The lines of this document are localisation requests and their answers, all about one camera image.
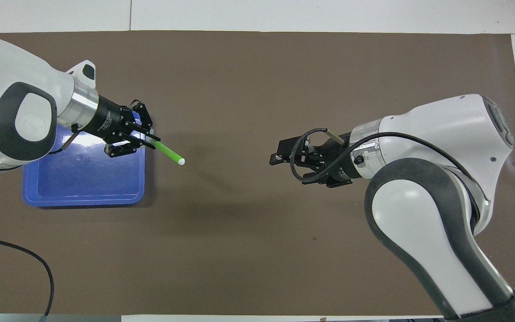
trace black cable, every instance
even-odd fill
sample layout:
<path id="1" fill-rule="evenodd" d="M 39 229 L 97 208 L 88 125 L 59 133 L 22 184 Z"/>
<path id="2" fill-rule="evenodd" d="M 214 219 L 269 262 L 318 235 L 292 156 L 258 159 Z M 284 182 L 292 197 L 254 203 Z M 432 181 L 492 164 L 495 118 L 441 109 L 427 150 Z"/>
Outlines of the black cable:
<path id="1" fill-rule="evenodd" d="M 49 275 L 49 284 L 51 284 L 51 293 L 49 294 L 49 303 L 47 304 L 47 310 L 45 310 L 45 314 L 44 314 L 45 316 L 48 316 L 49 311 L 51 311 L 51 305 L 53 305 L 53 295 L 55 293 L 55 282 L 53 281 L 53 274 L 51 273 L 51 269 L 49 268 L 49 265 L 47 265 L 47 262 L 44 259 L 42 259 L 41 256 L 33 253 L 29 249 L 15 245 L 14 243 L 0 241 L 0 245 L 23 251 L 23 253 L 27 253 L 27 254 L 35 257 L 36 260 L 40 261 L 41 264 L 43 264 L 43 266 L 45 267 L 45 270 L 47 271 L 47 275 Z"/>
<path id="2" fill-rule="evenodd" d="M 445 151 L 443 151 L 436 145 L 433 145 L 432 143 L 430 143 L 428 141 L 424 141 L 416 136 L 399 133 L 399 132 L 381 132 L 381 133 L 376 133 L 376 134 L 366 136 L 363 139 L 360 139 L 359 141 L 355 142 L 354 145 L 351 145 L 349 148 L 345 149 L 345 151 L 343 151 L 341 153 L 341 155 L 339 155 L 337 157 L 337 159 L 335 159 L 330 165 L 325 167 L 325 169 L 323 169 L 323 171 L 321 171 L 320 173 L 317 173 L 316 175 L 313 175 L 312 177 L 304 178 L 304 177 L 300 176 L 295 169 L 295 153 L 297 153 L 298 148 L 303 144 L 302 143 L 303 140 L 307 136 L 309 136 L 310 134 L 315 133 L 315 132 L 327 132 L 327 129 L 326 128 L 315 128 L 313 130 L 305 132 L 305 134 L 300 136 L 298 138 L 298 140 L 295 142 L 295 145 L 294 145 L 293 149 L 291 150 L 291 154 L 290 154 L 291 173 L 293 173 L 294 177 L 303 183 L 316 182 L 317 180 L 326 176 L 329 172 L 333 171 L 333 169 L 335 169 L 335 167 L 337 167 L 337 165 L 341 162 L 341 160 L 345 157 L 348 157 L 349 154 L 354 149 L 358 148 L 362 144 L 364 144 L 372 139 L 376 139 L 378 137 L 384 137 L 384 136 L 401 137 L 403 139 L 415 141 L 417 143 L 424 145 L 425 147 L 428 147 L 428 148 L 434 150 L 436 153 L 438 153 L 438 154 L 442 155 L 443 157 L 445 157 L 446 159 L 448 159 L 448 161 L 450 161 L 453 165 L 455 165 L 455 167 L 458 168 L 460 170 L 460 172 L 462 172 L 464 175 L 466 175 L 468 178 L 470 178 L 470 180 L 475 182 L 475 180 L 472 178 L 472 175 L 470 175 L 470 173 L 464 168 L 464 166 L 462 164 L 460 164 L 458 161 L 456 161 L 456 159 L 454 159 L 454 157 L 452 157 L 451 155 L 449 155 L 448 153 L 446 153 Z"/>
<path id="3" fill-rule="evenodd" d="M 51 152 L 47 153 L 47 155 L 49 155 L 49 154 L 57 154 L 57 153 L 59 153 L 61 151 L 65 151 L 67 149 L 67 147 L 69 147 L 71 142 L 73 142 L 73 140 L 75 139 L 75 137 L 77 137 L 77 135 L 79 133 L 80 133 L 80 131 L 73 132 L 73 134 L 71 134 L 69 139 L 67 139 L 67 141 L 60 148 L 56 149 L 55 151 L 51 151 Z"/>

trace brown surface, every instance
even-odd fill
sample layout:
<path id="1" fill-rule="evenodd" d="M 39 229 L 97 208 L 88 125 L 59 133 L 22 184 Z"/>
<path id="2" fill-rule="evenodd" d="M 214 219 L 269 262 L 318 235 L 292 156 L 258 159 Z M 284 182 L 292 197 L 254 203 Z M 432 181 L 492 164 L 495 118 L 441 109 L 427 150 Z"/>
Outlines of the brown surface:
<path id="1" fill-rule="evenodd" d="M 59 70 L 89 59 L 99 93 L 145 102 L 179 167 L 149 153 L 132 208 L 43 210 L 0 175 L 0 239 L 45 258 L 63 314 L 437 314 L 370 232 L 367 181 L 302 186 L 280 139 L 481 93 L 515 133 L 508 35 L 137 31 L 0 34 Z M 515 150 L 477 240 L 515 287 Z M 43 268 L 0 247 L 0 312 L 42 312 Z"/>

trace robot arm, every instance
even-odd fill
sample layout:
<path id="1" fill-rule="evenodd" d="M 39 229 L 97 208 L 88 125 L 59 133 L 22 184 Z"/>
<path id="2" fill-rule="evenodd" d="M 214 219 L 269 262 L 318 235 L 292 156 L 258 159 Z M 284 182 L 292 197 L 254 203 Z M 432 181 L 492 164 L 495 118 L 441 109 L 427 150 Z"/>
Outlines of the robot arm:
<path id="1" fill-rule="evenodd" d="M 141 124 L 135 122 L 139 114 Z M 152 119 L 142 102 L 119 106 L 95 89 L 90 61 L 60 72 L 39 57 L 0 40 L 0 172 L 49 153 L 57 124 L 102 138 L 109 157 L 155 148 Z M 142 140 L 133 132 L 147 137 Z"/>
<path id="2" fill-rule="evenodd" d="M 476 94 L 425 104 L 312 146 L 282 140 L 270 164 L 302 183 L 337 187 L 371 179 L 367 220 L 419 278 L 447 320 L 515 321 L 515 291 L 473 235 L 492 216 L 496 181 L 513 147 L 499 108 Z M 294 165 L 313 173 L 299 176 Z"/>

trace blue tray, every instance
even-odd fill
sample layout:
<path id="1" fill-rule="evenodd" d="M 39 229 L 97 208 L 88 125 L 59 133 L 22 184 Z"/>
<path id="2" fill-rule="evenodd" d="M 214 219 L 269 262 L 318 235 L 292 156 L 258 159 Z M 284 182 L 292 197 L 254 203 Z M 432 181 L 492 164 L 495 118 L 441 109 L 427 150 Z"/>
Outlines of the blue tray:
<path id="1" fill-rule="evenodd" d="M 52 151 L 72 133 L 57 127 Z M 81 132 L 65 151 L 23 167 L 23 200 L 30 206 L 133 204 L 144 195 L 144 149 L 110 158 L 102 139 Z"/>

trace green straw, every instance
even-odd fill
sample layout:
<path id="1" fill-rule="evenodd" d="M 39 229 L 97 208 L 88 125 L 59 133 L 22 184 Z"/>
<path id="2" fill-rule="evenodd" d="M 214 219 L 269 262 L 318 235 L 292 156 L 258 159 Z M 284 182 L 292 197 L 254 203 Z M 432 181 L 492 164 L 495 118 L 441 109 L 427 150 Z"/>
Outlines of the green straw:
<path id="1" fill-rule="evenodd" d="M 184 164 L 184 158 L 181 157 L 180 155 L 178 155 L 178 153 L 172 151 L 169 147 L 167 147 L 166 145 L 162 144 L 161 141 L 155 141 L 155 143 L 153 143 L 153 145 L 159 149 L 160 151 L 162 151 L 165 155 L 167 155 L 170 159 L 174 160 L 174 162 L 178 163 L 179 165 L 183 165 Z"/>

